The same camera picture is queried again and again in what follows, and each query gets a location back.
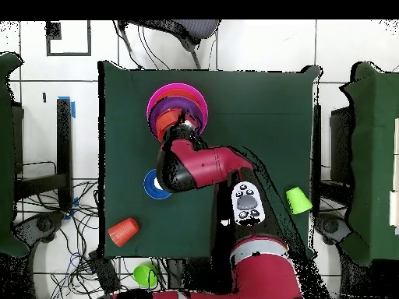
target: purple cup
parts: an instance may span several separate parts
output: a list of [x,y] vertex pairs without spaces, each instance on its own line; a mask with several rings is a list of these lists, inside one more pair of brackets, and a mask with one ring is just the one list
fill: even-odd
[[188,99],[186,97],[165,97],[164,99],[156,102],[156,104],[150,110],[149,126],[150,126],[151,133],[153,133],[153,136],[155,136],[155,138],[157,138],[157,136],[155,134],[155,132],[156,132],[155,125],[157,123],[157,119],[164,112],[168,111],[169,109],[171,109],[173,107],[180,107],[182,110],[186,110],[194,118],[198,118],[199,120],[201,120],[201,127],[202,127],[203,113],[202,113],[200,107],[198,107],[198,105],[196,105],[195,102],[191,101],[190,99]]

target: red cup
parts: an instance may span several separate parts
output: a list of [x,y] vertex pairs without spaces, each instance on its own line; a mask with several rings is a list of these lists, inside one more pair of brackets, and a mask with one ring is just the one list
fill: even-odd
[[121,247],[139,231],[139,225],[133,218],[127,218],[108,229],[113,242]]

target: green cloth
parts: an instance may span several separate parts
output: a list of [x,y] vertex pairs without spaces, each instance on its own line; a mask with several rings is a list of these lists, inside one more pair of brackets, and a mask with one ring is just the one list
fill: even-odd
[[[148,129],[147,104],[157,89],[169,83],[187,83],[201,92],[209,111],[203,139],[209,146],[251,149],[266,164],[287,209],[288,189],[300,187],[309,195],[312,84],[318,67],[281,73],[129,71],[110,62],[103,65],[107,257],[210,255],[213,187],[164,200],[152,199],[143,189],[161,146]],[[127,217],[138,222],[139,232],[119,248],[108,228]],[[306,246],[308,217],[308,212],[294,216]]]
[[344,87],[355,109],[351,138],[355,194],[348,222],[355,231],[341,244],[360,265],[399,259],[399,235],[389,225],[394,175],[395,118],[399,118],[399,75],[359,64]]
[[14,133],[11,111],[9,75],[22,64],[13,53],[0,53],[0,252],[14,257],[23,257],[28,247],[17,240],[11,232],[15,217],[14,209]]

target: blue circle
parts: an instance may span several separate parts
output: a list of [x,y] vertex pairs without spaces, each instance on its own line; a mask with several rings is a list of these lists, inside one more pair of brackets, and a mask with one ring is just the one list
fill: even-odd
[[147,173],[146,177],[144,178],[144,190],[149,197],[152,197],[153,199],[166,199],[171,195],[171,193],[155,187],[154,180],[156,177],[157,173],[155,169]]

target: lime green cup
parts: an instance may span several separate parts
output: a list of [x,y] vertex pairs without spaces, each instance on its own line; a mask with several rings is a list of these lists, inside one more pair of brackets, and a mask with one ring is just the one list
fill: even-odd
[[299,214],[312,208],[312,203],[299,187],[287,191],[287,200],[292,214]]
[[155,287],[158,275],[159,269],[151,262],[139,265],[133,271],[133,279],[142,287]]

